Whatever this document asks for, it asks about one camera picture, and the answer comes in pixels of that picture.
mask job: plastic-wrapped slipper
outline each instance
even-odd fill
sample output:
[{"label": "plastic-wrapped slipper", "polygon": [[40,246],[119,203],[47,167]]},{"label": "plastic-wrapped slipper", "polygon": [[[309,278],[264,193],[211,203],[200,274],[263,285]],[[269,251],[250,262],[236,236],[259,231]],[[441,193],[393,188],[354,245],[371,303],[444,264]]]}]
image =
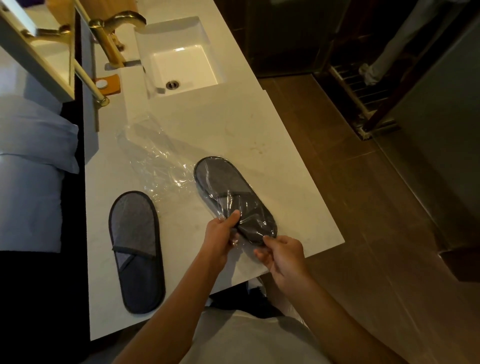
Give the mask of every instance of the plastic-wrapped slipper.
[{"label": "plastic-wrapped slipper", "polygon": [[237,230],[252,244],[262,245],[264,235],[276,237],[272,214],[229,161],[203,158],[196,164],[193,176],[200,196],[217,216],[227,218],[240,210]]},{"label": "plastic-wrapped slipper", "polygon": [[140,191],[120,195],[110,210],[108,228],[125,308],[146,314],[165,298],[158,215]]}]

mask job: tiled floor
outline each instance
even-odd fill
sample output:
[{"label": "tiled floor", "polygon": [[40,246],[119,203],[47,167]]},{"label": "tiled floor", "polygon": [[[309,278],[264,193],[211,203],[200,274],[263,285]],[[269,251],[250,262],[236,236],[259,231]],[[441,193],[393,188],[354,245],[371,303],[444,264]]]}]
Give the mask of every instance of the tiled floor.
[{"label": "tiled floor", "polygon": [[370,332],[415,364],[480,363],[480,284],[437,255],[428,215],[310,75],[260,80],[345,238],[308,259]]}]

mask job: gold faucet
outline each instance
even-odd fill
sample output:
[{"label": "gold faucet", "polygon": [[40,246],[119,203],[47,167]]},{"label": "gold faucet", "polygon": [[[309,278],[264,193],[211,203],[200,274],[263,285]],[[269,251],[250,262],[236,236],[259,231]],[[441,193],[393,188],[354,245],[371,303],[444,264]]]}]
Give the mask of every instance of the gold faucet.
[{"label": "gold faucet", "polygon": [[88,23],[92,33],[107,55],[108,61],[115,68],[125,67],[125,58],[111,38],[115,29],[122,24],[132,24],[137,28],[143,28],[147,24],[147,20],[137,12],[125,11],[115,14],[107,20],[93,19]]},{"label": "gold faucet", "polygon": [[72,32],[69,25],[62,25],[57,29],[37,29],[37,35],[33,35],[28,30],[24,29],[20,33],[24,36],[28,43],[32,43],[35,40],[48,40],[52,42],[60,42],[69,44]]}]

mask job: white sink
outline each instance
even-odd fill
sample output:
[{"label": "white sink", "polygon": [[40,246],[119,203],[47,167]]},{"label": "white sink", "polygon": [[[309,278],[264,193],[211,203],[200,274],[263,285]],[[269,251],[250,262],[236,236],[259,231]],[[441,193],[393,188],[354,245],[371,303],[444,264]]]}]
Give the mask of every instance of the white sink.
[{"label": "white sink", "polygon": [[[198,17],[149,24],[135,35],[149,98],[225,81]],[[177,82],[178,87],[169,89],[167,84],[171,81]]]}]

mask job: drain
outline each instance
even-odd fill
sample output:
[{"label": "drain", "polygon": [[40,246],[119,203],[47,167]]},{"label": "drain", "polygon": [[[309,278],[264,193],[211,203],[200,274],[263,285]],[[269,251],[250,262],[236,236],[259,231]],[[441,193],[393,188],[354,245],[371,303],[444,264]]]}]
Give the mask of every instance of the drain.
[{"label": "drain", "polygon": [[176,90],[177,88],[179,88],[180,86],[180,82],[178,81],[168,81],[166,84],[165,84],[165,87],[169,90]]}]

